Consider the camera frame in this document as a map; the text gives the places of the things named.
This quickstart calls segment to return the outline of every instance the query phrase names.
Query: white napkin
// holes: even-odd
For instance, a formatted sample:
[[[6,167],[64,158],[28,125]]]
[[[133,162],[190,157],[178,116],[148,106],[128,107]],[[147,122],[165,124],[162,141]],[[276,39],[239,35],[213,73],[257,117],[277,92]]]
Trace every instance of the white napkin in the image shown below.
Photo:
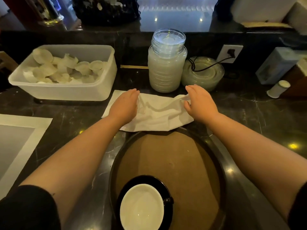
[[[115,100],[125,91],[115,90],[102,118],[108,116]],[[138,97],[138,112],[136,117],[123,126],[122,131],[169,131],[194,119],[183,107],[184,100],[190,102],[188,95],[178,95],[175,98],[162,97],[140,93]]]

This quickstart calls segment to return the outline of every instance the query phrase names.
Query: white paper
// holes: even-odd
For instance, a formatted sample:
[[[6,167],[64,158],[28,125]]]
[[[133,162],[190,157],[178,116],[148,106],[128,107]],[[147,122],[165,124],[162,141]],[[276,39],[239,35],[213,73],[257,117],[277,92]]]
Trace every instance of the white paper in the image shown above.
[[[14,157],[13,161],[10,165],[7,165],[7,170],[5,174],[0,179],[0,200],[4,198],[7,193],[10,191],[17,177],[19,176],[21,170],[27,163],[28,159],[32,155],[35,150],[37,144],[40,139],[44,135],[45,131],[49,127],[52,119],[50,118],[37,118],[37,117],[27,117],[27,116],[16,116],[16,115],[2,115],[0,114],[0,125],[11,126],[9,131],[14,131],[14,127],[19,129],[20,127],[24,128],[33,128],[33,130],[28,131],[27,129],[17,130],[17,134],[25,134],[23,137],[19,137],[21,141],[23,141],[22,145],[17,144],[15,147],[16,150],[19,150],[18,154]],[[5,150],[5,148],[10,147],[9,142],[6,144],[0,145],[1,151]]]
[[[125,91],[115,90],[102,118],[109,115],[115,100]],[[183,107],[184,100],[190,102],[188,95],[178,95],[175,98],[140,93],[136,117],[123,126],[122,131],[169,131],[194,119]]]

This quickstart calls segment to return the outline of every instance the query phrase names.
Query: black stone decoration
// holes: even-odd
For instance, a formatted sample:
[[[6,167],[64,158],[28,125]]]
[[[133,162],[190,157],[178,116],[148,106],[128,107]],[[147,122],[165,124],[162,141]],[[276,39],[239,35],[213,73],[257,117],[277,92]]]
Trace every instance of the black stone decoration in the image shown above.
[[[119,0],[119,5],[111,5],[105,0],[72,0],[72,7],[84,25],[117,26],[132,22],[140,17],[137,0]]]

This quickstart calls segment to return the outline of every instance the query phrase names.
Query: black cable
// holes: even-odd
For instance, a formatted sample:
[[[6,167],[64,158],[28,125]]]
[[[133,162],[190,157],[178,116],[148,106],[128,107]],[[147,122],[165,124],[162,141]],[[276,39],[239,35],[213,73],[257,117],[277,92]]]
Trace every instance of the black cable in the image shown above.
[[[234,50],[234,49],[229,49],[228,52],[227,52],[227,54],[230,55],[230,57],[225,58],[225,59],[223,59],[223,60],[221,60],[221,61],[219,61],[219,62],[217,62],[217,63],[215,63],[215,64],[213,64],[213,65],[210,65],[210,66],[207,67],[207,68],[200,69],[200,70],[195,70],[195,63],[194,63],[194,62],[196,61],[196,59],[197,59],[199,56],[196,56],[195,59],[194,59],[194,61],[192,61],[191,58],[188,58],[187,60],[191,63],[191,69],[192,69],[193,72],[201,72],[201,71],[204,71],[204,70],[206,70],[206,69],[209,69],[209,68],[211,68],[212,66],[215,66],[215,65],[217,65],[217,64],[219,64],[219,63],[221,63],[221,62],[223,62],[224,60],[228,60],[228,59],[232,59],[232,58],[235,58],[235,57],[236,57],[236,56],[235,56],[235,50]]]

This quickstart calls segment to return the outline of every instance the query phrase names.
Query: wall outlet cover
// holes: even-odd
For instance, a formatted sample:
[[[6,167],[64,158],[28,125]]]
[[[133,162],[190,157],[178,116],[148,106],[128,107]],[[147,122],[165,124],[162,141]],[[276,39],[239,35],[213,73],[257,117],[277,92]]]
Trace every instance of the wall outlet cover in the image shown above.
[[[222,50],[221,50],[219,56],[217,57],[216,61],[219,62],[219,61],[221,61],[221,60],[223,60],[225,58],[230,57],[228,55],[228,53],[227,53],[229,49],[234,49],[235,50],[235,56],[236,57],[232,58],[232,59],[228,59],[228,60],[222,61],[221,63],[233,63],[236,60],[236,58],[238,57],[238,55],[240,54],[241,50],[243,49],[243,45],[226,45],[225,44],[222,47]]]

